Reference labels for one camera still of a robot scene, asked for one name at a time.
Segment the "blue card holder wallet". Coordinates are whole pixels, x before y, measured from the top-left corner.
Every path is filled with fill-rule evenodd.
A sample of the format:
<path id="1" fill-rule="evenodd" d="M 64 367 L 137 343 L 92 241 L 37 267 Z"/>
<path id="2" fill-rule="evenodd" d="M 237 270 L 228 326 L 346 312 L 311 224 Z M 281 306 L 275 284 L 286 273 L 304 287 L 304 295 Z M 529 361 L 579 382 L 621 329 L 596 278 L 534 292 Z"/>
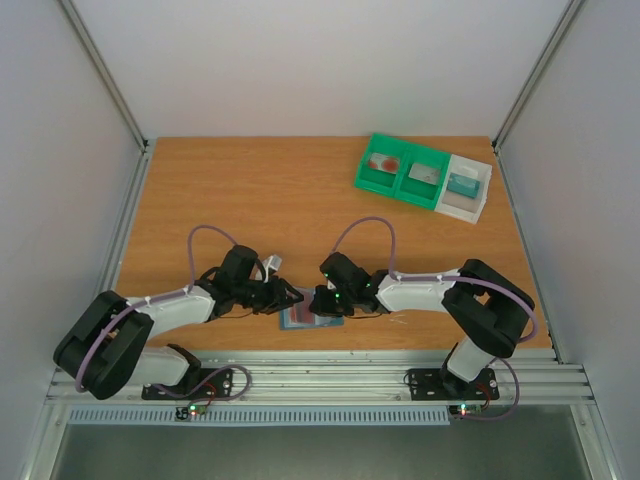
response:
<path id="1" fill-rule="evenodd" d="M 305 328 L 305 329 L 290 329 L 290 330 L 320 329 L 320 328 L 338 327 L 338 326 L 342 326 L 344 324 L 344 318 L 343 317 L 327 317 L 327 316 L 320 316 L 320 315 L 317 315 L 317 316 L 322 318 L 322 324 L 321 324 L 320 327 L 317 327 L 317 328 Z"/>

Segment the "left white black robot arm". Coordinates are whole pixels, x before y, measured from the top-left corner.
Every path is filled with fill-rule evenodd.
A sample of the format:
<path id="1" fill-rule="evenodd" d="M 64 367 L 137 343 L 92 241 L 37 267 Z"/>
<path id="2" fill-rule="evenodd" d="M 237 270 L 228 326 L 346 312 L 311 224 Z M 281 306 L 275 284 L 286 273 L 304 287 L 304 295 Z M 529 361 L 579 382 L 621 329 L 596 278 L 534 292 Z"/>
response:
<path id="1" fill-rule="evenodd" d="M 163 397 L 192 397 L 207 381 L 200 361 L 178 344 L 148 349 L 147 342 L 221 318 L 236 306 L 268 315 L 302 302 L 303 294 L 278 276 L 279 264 L 276 256 L 261 261 L 256 251 L 235 245 L 220 265 L 181 289 L 140 298 L 104 291 L 60 341 L 53 361 L 79 392 L 98 400 L 128 384 L 148 385 Z"/>

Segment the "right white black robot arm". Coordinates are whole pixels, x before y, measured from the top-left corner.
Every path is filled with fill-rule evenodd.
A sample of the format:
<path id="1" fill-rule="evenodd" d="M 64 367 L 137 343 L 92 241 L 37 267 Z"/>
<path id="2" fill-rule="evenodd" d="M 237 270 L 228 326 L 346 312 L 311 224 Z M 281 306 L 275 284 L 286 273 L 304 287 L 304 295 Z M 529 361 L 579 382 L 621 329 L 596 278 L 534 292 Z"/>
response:
<path id="1" fill-rule="evenodd" d="M 459 269 L 431 274 L 378 270 L 372 274 L 336 252 L 320 266 L 326 283 L 315 288 L 310 311 L 347 317 L 401 311 L 447 313 L 464 332 L 436 378 L 447 399 L 473 389 L 494 359 L 510 358 L 538 333 L 532 298 L 478 259 Z"/>

